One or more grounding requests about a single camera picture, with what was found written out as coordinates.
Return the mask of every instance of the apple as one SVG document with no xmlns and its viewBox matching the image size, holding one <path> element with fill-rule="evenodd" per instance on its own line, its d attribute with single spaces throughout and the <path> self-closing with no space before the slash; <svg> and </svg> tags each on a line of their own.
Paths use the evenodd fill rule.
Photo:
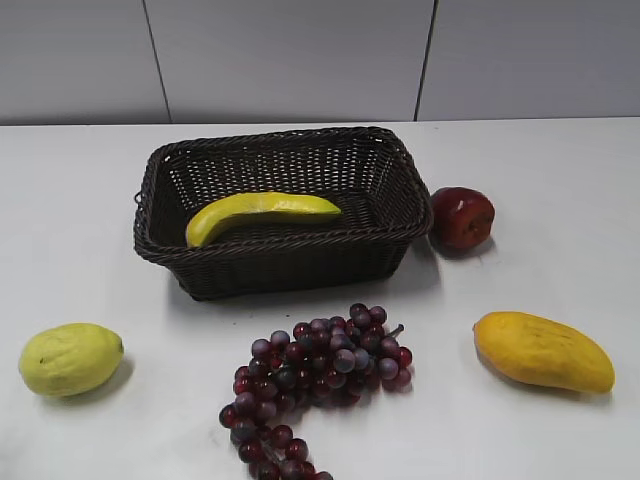
<svg viewBox="0 0 640 480">
<path fill-rule="evenodd" d="M 441 188 L 431 197 L 432 237 L 439 246 L 469 250 L 491 234 L 496 211 L 482 193 L 465 187 Z"/>
</svg>

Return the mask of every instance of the table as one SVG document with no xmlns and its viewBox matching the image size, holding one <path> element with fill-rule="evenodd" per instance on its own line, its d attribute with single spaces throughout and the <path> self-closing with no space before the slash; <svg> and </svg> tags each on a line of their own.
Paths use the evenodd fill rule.
<svg viewBox="0 0 640 480">
<path fill-rule="evenodd" d="M 388 281 L 201 304 L 133 251 L 133 196 L 156 147 L 316 125 L 2 127 L 0 478 L 248 478 L 220 408 L 253 339 L 350 303 L 407 327 L 407 395 L 294 424 L 336 479 L 631 479 L 640 476 L 640 118 L 380 124 L 426 184 L 487 194 L 493 243 L 463 260 L 410 248 Z M 471 327 L 515 309 L 577 327 L 610 354 L 612 395 L 505 383 Z M 96 322 L 126 361 L 95 392 L 33 395 L 17 371 L 35 333 Z"/>
</svg>

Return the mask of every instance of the dark brown basket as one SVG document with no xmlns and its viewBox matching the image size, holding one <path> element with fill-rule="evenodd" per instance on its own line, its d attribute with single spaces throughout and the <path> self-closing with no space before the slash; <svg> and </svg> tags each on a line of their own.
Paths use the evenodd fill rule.
<svg viewBox="0 0 640 480">
<path fill-rule="evenodd" d="M 239 227 L 209 246 L 186 246 L 186 225 L 202 207 L 264 191 L 318 195 L 343 214 L 324 225 Z M 377 127 L 166 145 L 151 155 L 136 200 L 136 252 L 171 270 L 196 300 L 388 277 L 433 217 L 411 155 Z"/>
</svg>

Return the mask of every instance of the grape bunch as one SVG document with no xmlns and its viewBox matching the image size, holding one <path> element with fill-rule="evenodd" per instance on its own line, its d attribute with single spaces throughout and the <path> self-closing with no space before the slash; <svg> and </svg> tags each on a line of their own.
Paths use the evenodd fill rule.
<svg viewBox="0 0 640 480">
<path fill-rule="evenodd" d="M 367 390 L 403 390 L 411 382 L 411 351 L 395 338 L 404 326 L 388 332 L 382 307 L 356 303 L 349 315 L 298 323 L 295 341 L 278 330 L 251 345 L 251 361 L 235 373 L 236 399 L 222 409 L 220 423 L 231 429 L 253 478 L 333 480 L 316 472 L 306 442 L 290 427 L 268 424 L 295 408 L 351 406 Z"/>
</svg>

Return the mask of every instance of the white wall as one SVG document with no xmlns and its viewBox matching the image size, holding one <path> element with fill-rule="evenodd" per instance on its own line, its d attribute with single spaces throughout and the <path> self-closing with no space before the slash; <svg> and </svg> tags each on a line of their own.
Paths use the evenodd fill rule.
<svg viewBox="0 0 640 480">
<path fill-rule="evenodd" d="M 167 121 L 139 0 L 0 0 L 0 124 Z"/>
<path fill-rule="evenodd" d="M 626 115 L 640 1 L 440 1 L 420 120 Z"/>
<path fill-rule="evenodd" d="M 433 0 L 147 0 L 175 122 L 411 120 Z"/>
</svg>

